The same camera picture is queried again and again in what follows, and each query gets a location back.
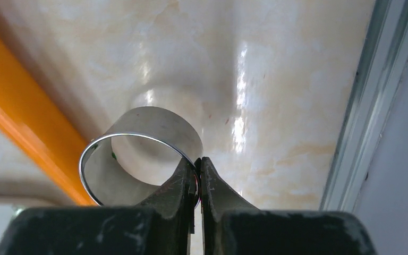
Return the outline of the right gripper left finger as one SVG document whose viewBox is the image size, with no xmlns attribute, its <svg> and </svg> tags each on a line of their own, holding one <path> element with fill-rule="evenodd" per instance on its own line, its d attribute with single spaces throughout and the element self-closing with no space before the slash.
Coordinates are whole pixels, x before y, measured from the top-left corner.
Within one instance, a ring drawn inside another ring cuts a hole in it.
<svg viewBox="0 0 408 255">
<path fill-rule="evenodd" d="M 189 254 L 195 166 L 173 175 L 135 206 L 32 207 L 9 224 L 0 254 Z"/>
</svg>

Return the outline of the small round metal cup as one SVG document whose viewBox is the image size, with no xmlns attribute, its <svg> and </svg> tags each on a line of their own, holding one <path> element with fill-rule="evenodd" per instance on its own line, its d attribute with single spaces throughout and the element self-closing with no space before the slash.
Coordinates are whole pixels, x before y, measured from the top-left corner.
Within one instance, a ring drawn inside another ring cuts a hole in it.
<svg viewBox="0 0 408 255">
<path fill-rule="evenodd" d="M 178 163 L 193 167 L 202 153 L 200 136 L 184 118 L 143 106 L 124 113 L 87 145 L 79 177 L 100 206 L 136 205 L 165 184 Z"/>
</svg>

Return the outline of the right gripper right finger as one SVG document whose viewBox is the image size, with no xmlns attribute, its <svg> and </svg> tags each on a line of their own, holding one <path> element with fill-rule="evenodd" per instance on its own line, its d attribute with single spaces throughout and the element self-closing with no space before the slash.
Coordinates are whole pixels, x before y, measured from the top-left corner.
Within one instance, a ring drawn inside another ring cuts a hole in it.
<svg viewBox="0 0 408 255">
<path fill-rule="evenodd" d="M 198 162 L 204 254 L 376 254 L 362 223 L 341 211 L 261 210 Z"/>
</svg>

